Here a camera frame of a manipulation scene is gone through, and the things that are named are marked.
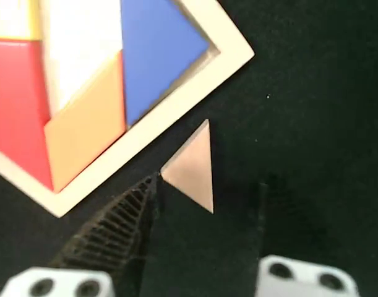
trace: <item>orange puzzle piece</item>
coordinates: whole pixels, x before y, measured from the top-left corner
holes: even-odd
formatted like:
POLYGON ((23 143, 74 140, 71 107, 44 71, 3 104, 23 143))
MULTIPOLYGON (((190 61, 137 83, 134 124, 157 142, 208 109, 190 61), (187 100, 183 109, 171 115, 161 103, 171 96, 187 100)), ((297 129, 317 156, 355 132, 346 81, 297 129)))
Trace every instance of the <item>orange puzzle piece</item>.
POLYGON ((121 69, 120 52, 45 126, 55 192, 124 133, 121 69))

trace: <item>red puzzle piece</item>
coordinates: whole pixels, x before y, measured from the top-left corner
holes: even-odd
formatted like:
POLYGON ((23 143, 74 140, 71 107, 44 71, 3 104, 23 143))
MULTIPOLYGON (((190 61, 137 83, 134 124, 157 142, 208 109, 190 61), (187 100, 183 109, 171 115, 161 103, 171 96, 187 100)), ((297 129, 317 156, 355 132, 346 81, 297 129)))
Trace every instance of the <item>red puzzle piece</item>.
POLYGON ((0 151, 52 189, 40 41, 0 40, 0 151))

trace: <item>blue puzzle piece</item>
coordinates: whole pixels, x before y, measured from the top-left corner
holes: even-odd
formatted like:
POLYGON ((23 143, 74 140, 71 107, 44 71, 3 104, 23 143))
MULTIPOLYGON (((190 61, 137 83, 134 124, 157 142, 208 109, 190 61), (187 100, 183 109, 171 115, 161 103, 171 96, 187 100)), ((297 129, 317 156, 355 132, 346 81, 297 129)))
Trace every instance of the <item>blue puzzle piece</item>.
POLYGON ((126 118, 133 125, 209 44, 172 0, 121 0, 121 18, 126 118))

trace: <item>black surface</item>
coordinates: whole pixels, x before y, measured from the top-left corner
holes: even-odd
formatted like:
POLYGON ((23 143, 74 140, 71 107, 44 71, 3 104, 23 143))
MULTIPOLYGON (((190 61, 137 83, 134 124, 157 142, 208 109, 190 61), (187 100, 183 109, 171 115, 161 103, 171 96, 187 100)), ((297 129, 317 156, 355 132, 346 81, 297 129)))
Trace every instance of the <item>black surface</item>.
POLYGON ((158 197, 162 210, 150 236, 140 297, 253 297, 264 195, 254 186, 226 183, 214 191, 214 214, 166 183, 158 197))
POLYGON ((378 0, 221 3, 256 58, 71 213, 55 219, 0 178, 0 288, 45 265, 210 118, 219 183, 264 172, 282 183, 264 252, 338 266, 378 296, 378 0))

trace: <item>triangular puzzle piece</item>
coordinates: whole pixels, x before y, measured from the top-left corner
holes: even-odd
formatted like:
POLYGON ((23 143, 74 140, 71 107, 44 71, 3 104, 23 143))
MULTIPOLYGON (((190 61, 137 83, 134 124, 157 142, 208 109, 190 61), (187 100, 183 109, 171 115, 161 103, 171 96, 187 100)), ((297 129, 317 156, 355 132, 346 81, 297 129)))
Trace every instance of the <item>triangular puzzle piece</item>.
POLYGON ((163 179, 213 213, 209 120, 186 140, 161 169, 163 179))
POLYGON ((206 52, 208 42, 172 0, 121 0, 121 14, 131 126, 206 52))

